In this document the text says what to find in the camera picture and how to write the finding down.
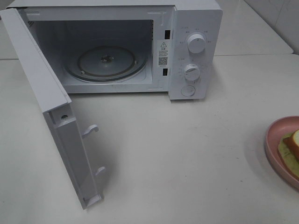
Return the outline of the round door release button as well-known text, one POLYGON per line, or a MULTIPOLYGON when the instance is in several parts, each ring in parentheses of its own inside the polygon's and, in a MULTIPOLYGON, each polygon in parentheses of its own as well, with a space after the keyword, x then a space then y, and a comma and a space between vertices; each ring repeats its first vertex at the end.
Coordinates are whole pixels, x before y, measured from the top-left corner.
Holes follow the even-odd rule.
POLYGON ((195 87, 192 85, 186 85, 181 89, 181 94, 185 97, 190 97, 195 94, 195 87))

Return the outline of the white microwave door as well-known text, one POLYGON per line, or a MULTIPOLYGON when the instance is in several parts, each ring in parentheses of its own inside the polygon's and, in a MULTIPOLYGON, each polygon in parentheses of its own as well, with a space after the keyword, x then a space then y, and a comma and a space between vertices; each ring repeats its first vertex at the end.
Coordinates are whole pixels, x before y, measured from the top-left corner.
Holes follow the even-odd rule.
POLYGON ((0 12, 4 26, 83 209, 102 200, 83 138, 99 130, 80 131, 71 99, 29 30, 28 19, 15 8, 0 12))

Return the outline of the green lettuce leaf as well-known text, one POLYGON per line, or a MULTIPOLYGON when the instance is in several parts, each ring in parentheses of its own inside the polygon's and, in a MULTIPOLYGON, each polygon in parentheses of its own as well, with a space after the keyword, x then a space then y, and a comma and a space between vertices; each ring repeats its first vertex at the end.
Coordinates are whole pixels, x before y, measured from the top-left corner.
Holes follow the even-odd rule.
POLYGON ((279 142, 278 153, 280 159, 283 162, 285 169, 294 176, 296 179, 299 178, 299 161, 295 155, 291 152, 289 147, 283 142, 288 137, 291 137, 292 133, 285 134, 279 142))

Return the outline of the white microwave oven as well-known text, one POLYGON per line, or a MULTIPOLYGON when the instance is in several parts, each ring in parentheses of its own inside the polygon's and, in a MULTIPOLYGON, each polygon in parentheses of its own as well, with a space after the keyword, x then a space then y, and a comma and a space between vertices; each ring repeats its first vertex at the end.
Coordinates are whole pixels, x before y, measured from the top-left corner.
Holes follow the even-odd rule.
POLYGON ((166 92, 172 100, 203 99, 210 79, 222 9, 214 0, 16 0, 29 30, 67 94, 166 92), (206 48, 188 50, 187 38, 201 33, 206 48), (169 40, 167 67, 157 65, 157 42, 169 40), (112 82, 80 80, 65 69, 76 52, 97 46, 121 46, 148 55, 142 70, 112 82), (184 67, 195 64, 201 75, 187 81, 184 67), (195 87, 185 97, 181 89, 195 87))

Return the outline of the warning label with QR code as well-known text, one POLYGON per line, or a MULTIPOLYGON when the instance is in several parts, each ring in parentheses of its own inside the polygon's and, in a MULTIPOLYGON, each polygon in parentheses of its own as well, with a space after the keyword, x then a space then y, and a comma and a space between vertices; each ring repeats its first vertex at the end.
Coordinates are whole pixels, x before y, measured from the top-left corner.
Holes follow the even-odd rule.
POLYGON ((169 59, 169 40, 159 40, 157 42, 157 65, 167 67, 169 59))

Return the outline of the white bread slice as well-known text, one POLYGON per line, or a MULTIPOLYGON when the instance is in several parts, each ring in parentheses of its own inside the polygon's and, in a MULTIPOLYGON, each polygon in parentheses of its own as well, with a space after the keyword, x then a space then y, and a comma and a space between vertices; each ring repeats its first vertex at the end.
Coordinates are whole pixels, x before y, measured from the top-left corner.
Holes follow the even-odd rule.
POLYGON ((290 137, 284 138, 283 142, 289 148, 290 152, 299 159, 299 131, 295 131, 290 137))

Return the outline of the pink round plate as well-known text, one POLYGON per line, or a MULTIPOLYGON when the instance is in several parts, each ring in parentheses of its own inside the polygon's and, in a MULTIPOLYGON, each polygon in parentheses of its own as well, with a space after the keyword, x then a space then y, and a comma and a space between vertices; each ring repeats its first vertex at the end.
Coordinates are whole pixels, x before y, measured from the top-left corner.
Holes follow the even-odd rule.
POLYGON ((269 164, 274 171, 294 189, 299 189, 299 179, 292 174, 285 166, 279 151, 278 146, 281 138, 299 129, 299 117, 289 116, 275 120, 268 127, 265 134, 265 154, 269 164))

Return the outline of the glass microwave turntable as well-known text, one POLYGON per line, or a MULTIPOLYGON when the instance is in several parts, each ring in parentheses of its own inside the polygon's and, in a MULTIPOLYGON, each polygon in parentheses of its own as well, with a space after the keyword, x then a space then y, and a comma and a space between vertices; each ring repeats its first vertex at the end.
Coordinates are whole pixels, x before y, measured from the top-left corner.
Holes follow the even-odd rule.
POLYGON ((83 81, 112 82, 135 75, 147 60, 148 55, 142 51, 102 45, 76 52, 65 62, 65 69, 83 81))

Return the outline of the white microwave knob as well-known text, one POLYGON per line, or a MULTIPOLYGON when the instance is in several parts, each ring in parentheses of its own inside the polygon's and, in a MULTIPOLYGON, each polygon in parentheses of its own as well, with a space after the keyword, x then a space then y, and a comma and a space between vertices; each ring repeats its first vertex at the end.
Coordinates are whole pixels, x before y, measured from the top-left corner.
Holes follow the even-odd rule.
POLYGON ((200 68, 195 64, 188 64, 184 67, 184 77, 187 81, 196 81, 200 78, 200 68))
POLYGON ((191 53, 201 53, 206 48, 206 38, 201 33, 193 33, 187 38, 187 46, 191 53))

